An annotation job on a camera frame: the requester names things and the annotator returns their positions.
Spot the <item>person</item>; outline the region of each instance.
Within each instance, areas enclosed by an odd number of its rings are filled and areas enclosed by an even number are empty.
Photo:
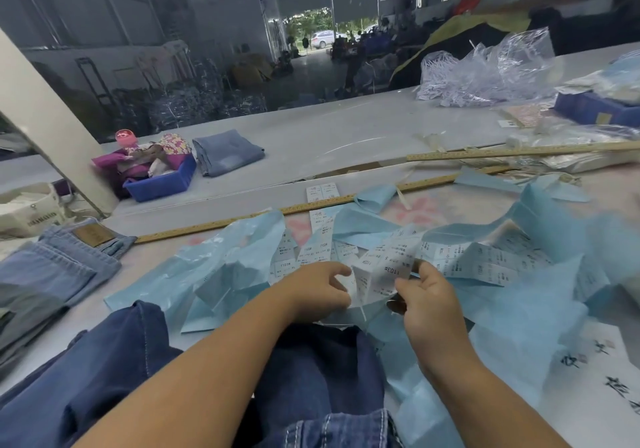
[[[419,273],[420,280],[396,280],[406,304],[404,327],[465,446],[569,447],[482,364],[453,286],[428,262]],[[124,398],[75,447],[231,446],[281,332],[350,305],[338,274],[351,270],[338,262],[309,264],[261,292]]]

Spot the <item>blue bin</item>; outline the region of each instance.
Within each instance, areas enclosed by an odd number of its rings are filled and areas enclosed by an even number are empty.
[[[145,180],[128,179],[124,183],[124,188],[131,193],[136,202],[146,202],[155,198],[184,192],[189,188],[195,171],[196,159],[189,154],[178,170]]]
[[[581,125],[622,125],[640,128],[640,106],[601,98],[593,92],[558,94],[554,110]]]

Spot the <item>car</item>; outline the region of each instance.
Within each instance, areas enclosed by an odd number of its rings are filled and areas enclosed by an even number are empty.
[[[336,33],[336,37],[347,37],[346,34]],[[311,47],[324,48],[334,41],[333,30],[322,30],[311,35]]]

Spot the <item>concrete floor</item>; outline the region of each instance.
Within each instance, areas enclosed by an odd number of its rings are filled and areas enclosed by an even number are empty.
[[[332,61],[326,49],[302,54],[291,62],[293,74],[261,85],[260,92],[264,94],[269,111],[297,100],[300,94],[313,94],[319,99],[331,98],[334,89],[344,85],[347,63]]]

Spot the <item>yardstick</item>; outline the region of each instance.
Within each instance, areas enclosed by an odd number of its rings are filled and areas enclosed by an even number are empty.
[[[409,162],[434,160],[464,160],[467,158],[519,157],[524,155],[569,155],[589,152],[628,152],[640,150],[640,141],[614,141],[586,145],[529,146],[523,148],[482,148],[460,152],[431,152],[407,155]]]
[[[511,170],[510,166],[488,166],[480,168],[478,171],[493,175],[496,173],[503,173]],[[427,178],[426,180],[418,180],[416,182],[409,182],[407,184],[398,185],[400,192],[412,192],[414,190],[426,189],[428,187],[436,187],[437,185],[444,185],[453,182],[459,173],[453,173],[452,175],[443,175],[442,177]],[[345,195],[343,197],[333,197],[324,200],[318,200],[310,203],[299,203],[290,207],[284,207],[280,211],[285,215],[297,214],[299,212],[308,212],[309,210],[323,209],[324,207],[331,207],[332,205],[340,205],[343,203],[353,202],[356,194]],[[155,234],[141,235],[135,244],[144,244],[146,242],[162,241],[163,239],[170,239],[172,237],[180,237],[181,235],[196,234],[197,232],[205,232],[213,229],[220,229],[220,227],[226,227],[232,222],[239,221],[240,219],[249,219],[252,217],[264,214],[264,212],[256,212],[255,214],[249,214],[248,216],[233,217],[230,219],[222,219],[220,221],[206,222],[189,227],[180,227],[178,229],[170,229],[164,232],[157,232]]]

